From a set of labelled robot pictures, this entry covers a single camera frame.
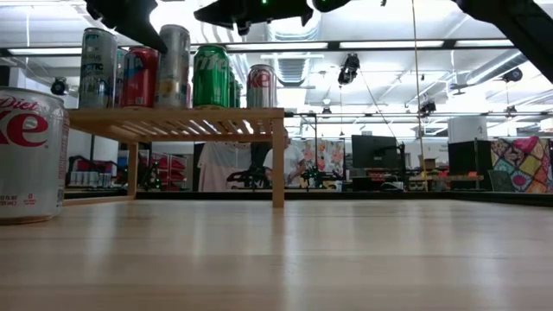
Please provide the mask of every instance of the diet coke can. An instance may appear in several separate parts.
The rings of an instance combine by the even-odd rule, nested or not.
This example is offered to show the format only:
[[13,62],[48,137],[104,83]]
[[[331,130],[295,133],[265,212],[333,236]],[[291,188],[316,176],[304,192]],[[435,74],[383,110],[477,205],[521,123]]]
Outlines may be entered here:
[[68,132],[60,98],[0,87],[0,224],[44,221],[61,211]]
[[124,57],[121,107],[153,108],[156,100],[157,51],[132,48]]
[[248,74],[248,108],[277,107],[277,75],[269,65],[255,65]]

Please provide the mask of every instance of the white shirt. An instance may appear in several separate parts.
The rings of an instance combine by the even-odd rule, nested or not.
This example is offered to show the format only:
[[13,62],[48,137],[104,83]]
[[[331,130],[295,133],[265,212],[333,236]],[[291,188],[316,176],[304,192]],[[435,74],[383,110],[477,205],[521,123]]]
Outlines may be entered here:
[[[284,182],[288,182],[287,176],[294,173],[300,161],[303,160],[302,151],[296,146],[288,145],[284,150]],[[265,157],[265,162],[263,166],[266,168],[273,169],[273,149],[269,151]],[[291,183],[286,184],[287,187],[299,187],[300,186],[300,177],[297,176],[292,180]]]

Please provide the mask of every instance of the green sprite can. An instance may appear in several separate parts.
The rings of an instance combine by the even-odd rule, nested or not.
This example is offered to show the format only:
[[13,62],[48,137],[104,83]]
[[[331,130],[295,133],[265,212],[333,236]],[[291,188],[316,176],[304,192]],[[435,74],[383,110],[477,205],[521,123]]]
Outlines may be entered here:
[[194,56],[193,106],[230,107],[230,71],[226,50],[218,46],[202,46]]

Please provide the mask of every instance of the colorful quilt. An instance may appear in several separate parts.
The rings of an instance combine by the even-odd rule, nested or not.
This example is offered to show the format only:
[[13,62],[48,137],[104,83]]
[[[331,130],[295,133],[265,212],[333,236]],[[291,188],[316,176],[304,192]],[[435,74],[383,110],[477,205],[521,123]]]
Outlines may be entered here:
[[550,141],[537,136],[492,142],[493,169],[506,171],[517,192],[545,194],[553,192]]

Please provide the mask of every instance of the wooden table surface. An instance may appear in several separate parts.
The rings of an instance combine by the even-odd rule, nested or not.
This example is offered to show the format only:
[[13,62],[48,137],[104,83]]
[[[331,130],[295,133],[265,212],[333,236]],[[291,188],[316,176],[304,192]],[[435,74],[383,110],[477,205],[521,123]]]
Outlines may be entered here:
[[0,227],[0,310],[553,308],[553,210],[133,201]]

